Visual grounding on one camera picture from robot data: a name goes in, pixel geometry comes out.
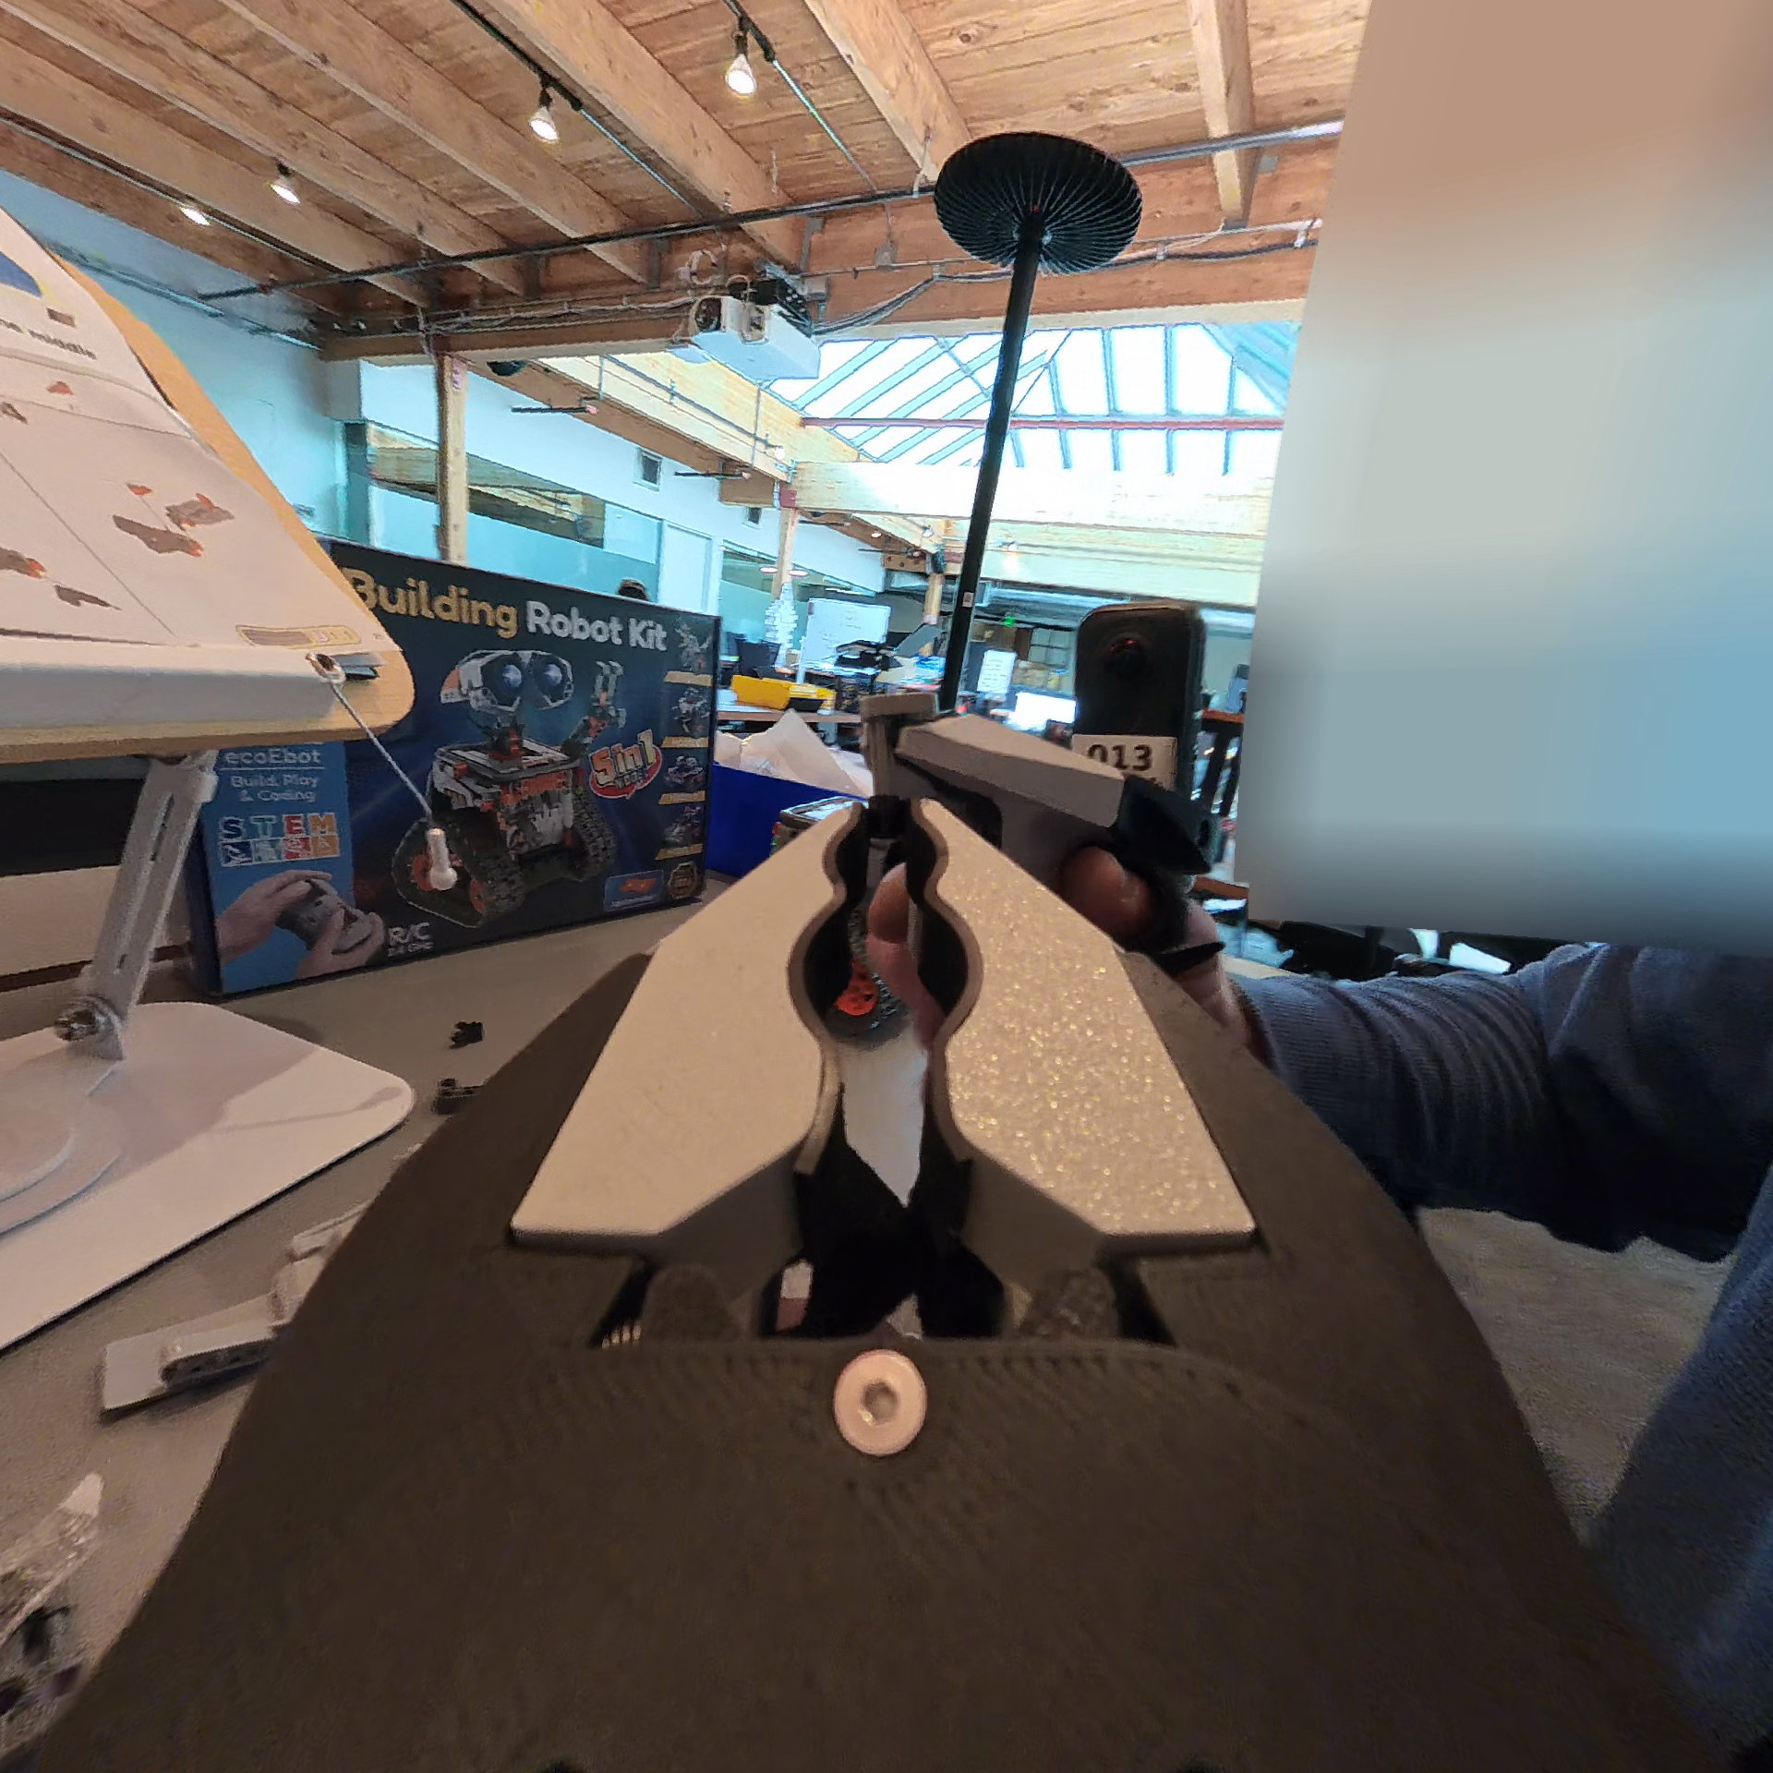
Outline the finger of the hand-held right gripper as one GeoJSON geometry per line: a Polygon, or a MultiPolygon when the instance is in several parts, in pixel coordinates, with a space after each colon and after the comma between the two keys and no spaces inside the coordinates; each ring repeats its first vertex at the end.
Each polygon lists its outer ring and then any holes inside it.
{"type": "Polygon", "coordinates": [[[984,716],[906,720],[894,734],[894,793],[936,797],[1036,881],[1107,843],[1125,785],[1115,765],[984,716]]]}
{"type": "Polygon", "coordinates": [[[934,692],[894,692],[862,698],[860,739],[862,759],[868,765],[872,805],[886,801],[914,801],[922,795],[940,795],[946,785],[916,761],[900,761],[900,739],[908,730],[942,718],[934,692]]]}

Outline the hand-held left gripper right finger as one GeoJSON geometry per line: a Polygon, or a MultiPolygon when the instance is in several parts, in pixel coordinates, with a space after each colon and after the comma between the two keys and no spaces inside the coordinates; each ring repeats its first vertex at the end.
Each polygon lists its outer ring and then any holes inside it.
{"type": "Polygon", "coordinates": [[[998,1334],[1014,1288],[1253,1252],[1259,1228],[1119,945],[958,813],[906,829],[920,983],[940,1007],[924,1170],[926,1334],[998,1334]]]}

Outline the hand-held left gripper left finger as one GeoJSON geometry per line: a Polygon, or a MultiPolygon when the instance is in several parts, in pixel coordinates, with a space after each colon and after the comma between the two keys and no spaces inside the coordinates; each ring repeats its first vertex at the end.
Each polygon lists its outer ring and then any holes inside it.
{"type": "Polygon", "coordinates": [[[741,1298],[802,1248],[796,1174],[830,1138],[826,1015],[852,979],[868,809],[796,835],[659,943],[511,1232],[701,1266],[741,1298]]]}

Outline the person's right hand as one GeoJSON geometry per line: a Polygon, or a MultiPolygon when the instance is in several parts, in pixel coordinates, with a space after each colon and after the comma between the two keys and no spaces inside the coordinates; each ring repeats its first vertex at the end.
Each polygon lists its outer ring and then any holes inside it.
{"type": "MultiPolygon", "coordinates": [[[[1101,847],[1084,847],[1066,861],[1060,875],[1060,895],[1121,945],[1143,941],[1159,925],[1161,907],[1153,889],[1101,847]]],[[[912,1011],[920,1045],[928,1049],[936,1041],[946,1013],[920,981],[920,959],[912,939],[914,911],[906,869],[896,867],[884,875],[876,889],[870,907],[868,951],[876,975],[912,1011]]],[[[1215,921],[1191,899],[1185,903],[1185,911],[1183,947],[1195,955],[1195,963],[1173,967],[1171,977],[1237,1047],[1271,1063],[1267,1039],[1225,969],[1225,947],[1215,921]]]]}

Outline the white crumpled paper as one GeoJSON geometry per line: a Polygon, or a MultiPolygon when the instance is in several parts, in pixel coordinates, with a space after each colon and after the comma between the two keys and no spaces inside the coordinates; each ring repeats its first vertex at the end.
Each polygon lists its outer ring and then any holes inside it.
{"type": "Polygon", "coordinates": [[[804,799],[828,793],[868,799],[874,793],[870,767],[856,755],[828,745],[816,726],[798,712],[750,724],[745,735],[717,734],[715,761],[743,773],[800,783],[804,799]]]}

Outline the blue storage bin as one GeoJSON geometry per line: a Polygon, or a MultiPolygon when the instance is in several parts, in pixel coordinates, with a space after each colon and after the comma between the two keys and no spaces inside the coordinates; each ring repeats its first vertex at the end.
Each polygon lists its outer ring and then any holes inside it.
{"type": "Polygon", "coordinates": [[[816,785],[717,761],[709,789],[707,869],[739,879],[770,857],[786,809],[820,799],[862,799],[852,787],[816,785]]]}

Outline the toy tracked robot vehicle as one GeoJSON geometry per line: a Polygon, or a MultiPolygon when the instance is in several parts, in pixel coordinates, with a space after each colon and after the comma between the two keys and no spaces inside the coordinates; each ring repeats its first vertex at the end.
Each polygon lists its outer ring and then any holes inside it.
{"type": "MultiPolygon", "coordinates": [[[[858,801],[852,795],[826,793],[780,809],[774,817],[768,853],[780,851],[802,831],[854,805],[858,801]]],[[[868,909],[870,901],[866,897],[852,907],[848,925],[852,975],[844,991],[834,999],[826,1025],[836,1035],[876,1043],[888,1037],[894,1021],[900,1017],[902,1003],[880,979],[870,959],[868,909]]]]}

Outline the blue robot kit box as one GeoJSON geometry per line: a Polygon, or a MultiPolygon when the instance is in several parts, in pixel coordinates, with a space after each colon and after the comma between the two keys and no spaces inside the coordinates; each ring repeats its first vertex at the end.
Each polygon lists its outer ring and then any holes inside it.
{"type": "Polygon", "coordinates": [[[218,755],[188,859],[210,993],[703,895],[717,616],[326,548],[399,646],[413,706],[376,741],[218,755]]]}

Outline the white flat plastic piece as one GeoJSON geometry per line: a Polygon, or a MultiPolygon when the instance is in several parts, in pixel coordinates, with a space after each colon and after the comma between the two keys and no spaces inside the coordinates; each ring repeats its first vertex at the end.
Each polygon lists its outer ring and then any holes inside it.
{"type": "Polygon", "coordinates": [[[120,1414],[260,1364],[278,1342],[262,1298],[106,1346],[100,1412],[120,1414]]]}
{"type": "Polygon", "coordinates": [[[288,1244],[286,1262],[278,1270],[272,1288],[274,1310],[280,1320],[300,1312],[300,1304],[314,1288],[326,1262],[340,1250],[368,1210],[368,1202],[322,1224],[298,1232],[288,1244]]]}

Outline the ceiling projector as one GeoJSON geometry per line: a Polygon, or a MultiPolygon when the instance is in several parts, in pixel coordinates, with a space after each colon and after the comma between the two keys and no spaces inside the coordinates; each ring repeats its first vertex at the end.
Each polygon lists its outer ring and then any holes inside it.
{"type": "Polygon", "coordinates": [[[814,380],[822,345],[810,307],[786,277],[733,277],[699,295],[677,327],[671,351],[687,361],[721,363],[746,379],[814,380]]]}

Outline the wooden book stand white base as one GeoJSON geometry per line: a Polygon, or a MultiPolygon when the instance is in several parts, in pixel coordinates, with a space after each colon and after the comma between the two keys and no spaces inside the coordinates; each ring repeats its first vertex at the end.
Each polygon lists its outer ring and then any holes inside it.
{"type": "MultiPolygon", "coordinates": [[[[122,321],[200,430],[262,488],[276,488],[166,345],[72,271],[122,321]]],[[[52,1031],[5,1041],[5,1348],[391,1132],[411,1112],[411,1085],[298,1035],[212,1003],[140,1007],[200,811],[216,791],[218,755],[238,745],[382,734],[411,710],[411,672],[397,646],[378,680],[348,676],[330,658],[318,666],[336,708],[312,724],[250,735],[222,726],[7,734],[3,724],[7,765],[148,763],[96,953],[74,999],[52,1031]]]]}

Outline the black pole with disc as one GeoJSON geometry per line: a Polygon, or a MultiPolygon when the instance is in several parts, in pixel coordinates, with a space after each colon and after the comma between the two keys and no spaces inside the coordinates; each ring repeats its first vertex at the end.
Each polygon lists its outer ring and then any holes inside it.
{"type": "Polygon", "coordinates": [[[1024,131],[964,145],[942,167],[936,197],[950,239],[966,255],[1012,273],[938,692],[940,710],[958,712],[1038,277],[1046,269],[1082,275],[1113,263],[1139,231],[1141,189],[1125,165],[1090,143],[1024,131]]]}

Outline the instruction booklet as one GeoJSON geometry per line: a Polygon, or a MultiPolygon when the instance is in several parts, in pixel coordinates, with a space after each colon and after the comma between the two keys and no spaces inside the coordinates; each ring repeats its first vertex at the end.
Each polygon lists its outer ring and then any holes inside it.
{"type": "Polygon", "coordinates": [[[278,490],[5,215],[5,732],[304,726],[336,708],[318,658],[378,680],[393,656],[278,490]]]}

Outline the clear plastic parts bag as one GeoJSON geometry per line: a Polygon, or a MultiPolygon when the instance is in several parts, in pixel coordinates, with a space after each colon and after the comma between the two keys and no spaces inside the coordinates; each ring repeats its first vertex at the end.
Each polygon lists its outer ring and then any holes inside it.
{"type": "Polygon", "coordinates": [[[3,1555],[3,1757],[11,1759],[50,1727],[84,1667],[72,1581],[98,1537],[100,1473],[72,1491],[3,1555]]]}

